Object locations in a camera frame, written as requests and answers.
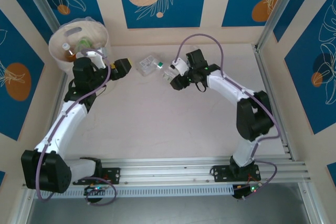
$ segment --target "metal frame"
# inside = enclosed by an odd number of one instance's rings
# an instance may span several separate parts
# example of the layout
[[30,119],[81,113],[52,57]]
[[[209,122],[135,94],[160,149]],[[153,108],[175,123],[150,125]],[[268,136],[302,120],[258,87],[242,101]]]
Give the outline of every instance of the metal frame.
[[[53,14],[46,0],[33,0],[39,8],[44,19],[46,20],[52,31],[56,31],[59,23]],[[310,180],[304,162],[297,160],[297,155],[291,147],[287,132],[281,120],[281,115],[277,107],[276,98],[268,79],[267,69],[263,63],[262,53],[260,49],[263,47],[268,36],[271,34],[275,24],[281,16],[289,0],[279,0],[274,11],[271,13],[269,20],[265,25],[265,29],[255,47],[255,57],[259,66],[259,70],[270,97],[273,114],[278,121],[284,143],[284,155],[260,156],[258,159],[271,161],[278,166],[278,174],[272,183],[298,183],[302,194],[307,213],[312,223],[326,223],[326,215],[323,207],[320,205],[317,193]],[[59,96],[55,103],[55,111],[51,118],[51,123],[58,114],[58,108],[62,101],[62,90],[65,88],[67,76],[64,74],[62,82],[59,86]],[[173,186],[186,186],[205,188],[209,186],[229,186],[236,183],[215,183],[213,176],[209,174],[209,170],[213,165],[227,165],[229,157],[210,157],[210,158],[165,158],[165,159],[105,159],[102,160],[104,167],[120,167],[122,169],[120,177],[120,185],[118,188],[144,188],[157,187],[171,188]],[[266,181],[273,173],[273,167],[259,164],[262,181]],[[71,186],[70,190],[82,190],[83,186]],[[18,224],[26,223],[32,199],[35,191],[23,188],[18,196],[16,208],[12,212],[12,218],[9,223]]]

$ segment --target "cable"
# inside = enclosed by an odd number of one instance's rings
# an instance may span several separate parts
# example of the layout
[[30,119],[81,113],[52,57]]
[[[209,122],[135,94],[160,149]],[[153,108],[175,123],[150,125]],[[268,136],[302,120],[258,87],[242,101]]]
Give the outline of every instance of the cable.
[[274,166],[274,173],[272,174],[272,176],[271,176],[265,183],[262,184],[262,186],[260,186],[260,187],[258,188],[258,190],[256,190],[254,193],[251,193],[250,195],[247,195],[246,197],[244,197],[244,200],[247,199],[247,198],[249,198],[249,197],[251,197],[252,195],[256,194],[260,189],[262,189],[264,186],[266,186],[268,183],[270,183],[271,180],[275,177],[275,175],[276,175],[277,172],[278,172],[278,167],[277,167],[275,164],[271,163],[271,162],[268,162],[268,161],[262,161],[262,160],[258,160],[258,159],[255,159],[255,162],[263,163],[263,164],[267,164],[267,165],[272,165],[272,166]]
[[66,111],[65,111],[65,115],[62,115],[61,118],[58,120],[58,122],[56,123],[55,127],[53,128],[48,140],[47,140],[47,144],[45,144],[42,152],[41,152],[41,155],[40,155],[40,158],[38,160],[38,163],[37,163],[37,168],[36,168],[36,177],[35,177],[35,188],[36,188],[36,195],[37,195],[37,198],[39,200],[42,200],[42,201],[48,201],[53,195],[54,193],[50,194],[48,196],[48,198],[46,199],[43,199],[42,198],[42,195],[41,195],[41,191],[40,191],[40,172],[41,172],[41,167],[42,167],[42,162],[43,162],[43,158],[46,154],[46,151],[47,151],[47,148],[48,146],[50,145],[50,142],[51,140],[53,139],[57,129],[59,128],[59,126],[61,125],[62,121],[64,120],[64,118],[66,117],[66,115],[70,112],[70,110],[72,110],[72,108],[74,108],[74,106],[76,106],[80,101],[82,101],[83,99],[85,99],[86,97],[89,97],[90,95],[96,93],[98,90],[100,90],[102,87],[104,87],[104,85],[109,81],[110,79],[110,75],[111,75],[111,68],[109,67],[110,66],[110,62],[109,60],[107,59],[107,57],[102,54],[100,51],[98,50],[95,50],[95,49],[91,49],[91,48],[86,48],[86,49],[83,49],[81,51],[81,53],[83,55],[85,55],[87,52],[89,51],[94,51],[96,53],[98,53],[105,61],[106,61],[106,66],[107,66],[107,69],[108,69],[108,73],[107,73],[107,76],[106,76],[106,79],[105,81],[98,87],[96,88],[95,90],[83,95],[81,98],[79,98],[77,101],[75,101]]
[[[226,77],[225,75],[224,75],[224,53],[223,53],[223,49],[222,49],[222,46],[220,45],[220,43],[218,42],[218,40],[216,40],[214,37],[212,37],[212,36],[210,36],[210,35],[207,35],[207,34],[193,34],[193,35],[190,35],[190,36],[188,36],[188,37],[186,37],[183,41],[182,41],[182,43],[180,44],[180,47],[179,47],[179,50],[177,51],[177,55],[176,55],[176,58],[175,58],[175,62],[177,62],[177,59],[179,58],[179,55],[180,55],[180,52],[181,52],[181,48],[182,48],[182,46],[184,45],[184,43],[188,40],[188,39],[190,39],[190,38],[192,38],[192,37],[196,37],[196,36],[204,36],[204,37],[207,37],[207,38],[210,38],[210,39],[212,39],[214,42],[216,42],[216,44],[218,45],[218,47],[219,47],[219,49],[220,49],[220,51],[221,51],[221,53],[220,53],[220,56],[221,56],[221,63],[220,63],[220,74],[222,75],[222,77],[223,77],[223,79],[225,79],[226,81],[228,81],[229,83],[231,83],[233,86],[235,86],[238,90],[240,90],[240,91],[242,91],[244,94],[246,94],[246,95],[248,95],[252,100],[254,100],[264,111],[265,111],[265,113],[269,116],[269,118],[272,120],[272,122],[273,122],[273,124],[274,124],[274,126],[276,127],[276,129],[277,129],[277,132],[278,132],[278,134],[277,135],[275,135],[275,136],[264,136],[264,137],[261,137],[258,141],[257,141],[257,143],[256,143],[256,145],[254,146],[254,149],[252,150],[252,153],[251,153],[251,158],[253,158],[254,157],[254,155],[255,155],[255,153],[256,153],[256,151],[257,151],[257,148],[258,148],[258,146],[259,146],[259,143],[260,142],[262,142],[262,141],[265,141],[265,140],[270,140],[270,139],[276,139],[276,138],[279,138],[279,137],[281,137],[281,131],[280,131],[280,126],[279,126],[279,124],[277,123],[277,121],[275,120],[275,118],[274,118],[274,116],[271,114],[271,112],[257,99],[257,98],[255,98],[252,94],[250,94],[249,92],[247,92],[245,89],[243,89],[243,87],[241,87],[240,85],[238,85],[237,83],[235,83],[233,80],[231,80],[230,78],[228,78],[228,77]],[[256,162],[260,162],[260,163],[264,163],[264,164],[269,164],[269,165],[272,165],[272,166],[274,166],[274,168],[275,168],[275,171],[274,171],[274,173],[273,173],[273,175],[270,177],[270,179],[268,180],[268,181],[266,181],[262,186],[260,186],[259,187],[259,189],[261,189],[263,186],[265,186],[266,184],[268,184],[274,177],[275,177],[275,175],[276,175],[276,173],[277,173],[277,171],[278,171],[278,167],[275,165],[275,164],[273,164],[273,163],[271,163],[271,162],[267,162],[267,161],[260,161],[260,160],[256,160],[255,159],[255,161]]]
[[204,36],[204,37],[207,37],[209,39],[212,39],[214,42],[216,42],[216,44],[218,45],[221,53],[220,53],[220,74],[222,75],[222,77],[224,78],[224,67],[223,67],[223,64],[224,64],[224,52],[223,52],[223,48],[221,47],[220,43],[218,42],[217,39],[215,39],[214,37],[208,35],[208,34],[193,34],[193,35],[190,35],[188,37],[186,37],[182,43],[180,44],[180,47],[179,47],[179,50],[177,51],[177,55],[176,55],[176,58],[175,58],[175,62],[177,62],[177,59],[179,58],[178,56],[180,55],[180,52],[181,52],[181,49],[182,49],[182,46],[184,45],[184,43],[189,40],[190,38],[193,38],[193,37],[196,37],[196,36]]
[[98,190],[98,189],[93,189],[92,191],[89,191],[89,192],[87,193],[86,197],[85,197],[85,201],[88,203],[88,205],[90,205],[90,206],[94,206],[94,207],[103,207],[103,206],[107,206],[107,205],[113,203],[113,202],[116,200],[116,197],[117,197],[117,190],[116,190],[116,188],[114,187],[114,185],[113,185],[111,182],[109,182],[109,181],[107,181],[107,180],[105,180],[105,179],[103,179],[103,178],[97,178],[97,177],[86,177],[86,178],[83,178],[83,179],[88,179],[88,180],[90,180],[90,179],[91,179],[91,180],[99,180],[99,181],[101,181],[101,182],[104,182],[104,183],[108,184],[108,185],[111,186],[112,189],[114,190],[114,197],[113,197],[109,202],[102,203],[102,204],[91,203],[91,202],[89,201],[89,195],[90,195],[93,191],[100,191],[100,190]]

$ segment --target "wall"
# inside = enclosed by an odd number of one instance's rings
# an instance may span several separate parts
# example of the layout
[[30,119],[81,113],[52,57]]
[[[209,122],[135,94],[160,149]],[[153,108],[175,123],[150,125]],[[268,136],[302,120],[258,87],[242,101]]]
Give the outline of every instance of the wall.
[[[35,89],[19,137],[12,139],[4,134],[0,134],[0,170],[6,173],[0,188],[0,223],[6,223],[14,205],[16,194],[24,183],[20,157],[24,150],[31,150],[40,142],[50,125],[56,93],[60,85],[61,72],[57,69],[54,60],[49,55],[48,46],[43,37],[34,27],[17,1],[0,0],[0,10],[19,31],[22,37],[26,39],[29,46],[44,63],[42,74]],[[21,57],[17,55],[17,52],[22,45],[13,43],[6,46],[11,46],[12,51],[6,56],[0,55],[0,59],[4,59],[3,57],[12,57],[13,59]],[[1,103],[3,104],[6,99],[7,97],[2,95],[0,97]],[[21,113],[23,112],[12,112],[12,114],[18,116],[20,116]],[[8,118],[9,114],[1,113],[1,116],[2,118]]]
[[[326,0],[305,0],[279,42],[275,36],[270,36],[262,50],[262,56],[295,157],[306,162],[323,207],[331,223],[335,223],[336,188],[327,165],[336,161],[336,125],[332,123],[336,108],[334,104],[327,104],[329,99],[326,100],[327,84],[324,79],[323,82],[321,80],[314,84],[312,77],[317,72],[313,66],[318,56],[316,50],[321,53],[322,49],[320,27],[323,20],[328,23],[327,18],[330,16],[327,15],[326,19],[321,16],[319,20],[314,17],[325,2]],[[316,33],[312,33],[310,23],[314,25],[316,22],[320,22],[319,26]],[[306,102],[309,102],[309,106],[304,109],[302,105],[306,105]],[[330,123],[315,127],[325,120]]]
[[[50,30],[32,0],[17,0],[46,41]],[[255,43],[276,0],[47,0],[61,24],[91,16],[112,45],[178,44],[194,33],[222,43]],[[195,38],[208,43],[207,38]]]

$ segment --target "plastic container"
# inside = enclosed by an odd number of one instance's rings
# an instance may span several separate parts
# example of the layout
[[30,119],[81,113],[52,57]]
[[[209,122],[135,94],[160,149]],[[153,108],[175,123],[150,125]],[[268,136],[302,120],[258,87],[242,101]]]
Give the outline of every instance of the plastic container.
[[162,66],[163,63],[160,62],[158,57],[154,54],[147,56],[145,59],[135,64],[137,71],[143,76],[148,76],[149,74],[153,73],[156,69],[161,69]]
[[56,60],[57,66],[67,74],[72,73],[74,63],[66,59],[62,45],[68,43],[70,48],[75,48],[83,37],[92,42],[93,48],[106,47],[107,57],[111,63],[116,60],[112,56],[109,34],[102,23],[91,18],[80,21],[74,20],[61,26],[49,41],[51,56]]

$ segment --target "white table surface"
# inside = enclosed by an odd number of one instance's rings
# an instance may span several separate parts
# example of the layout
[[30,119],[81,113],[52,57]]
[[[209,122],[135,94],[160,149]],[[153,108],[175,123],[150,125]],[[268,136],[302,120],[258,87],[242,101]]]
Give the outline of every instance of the white table surface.
[[[265,90],[250,44],[224,44],[225,72],[240,84]],[[220,63],[217,45],[199,46],[209,65]],[[113,47],[115,59],[139,61],[155,52],[164,63],[178,46]],[[181,56],[192,51],[184,46]],[[241,138],[236,108],[214,90],[194,85],[176,91],[157,71],[143,77],[135,69],[94,102],[73,136],[67,158],[166,158],[230,156]],[[269,134],[276,134],[274,127]],[[283,154],[280,139],[263,142],[257,155]]]

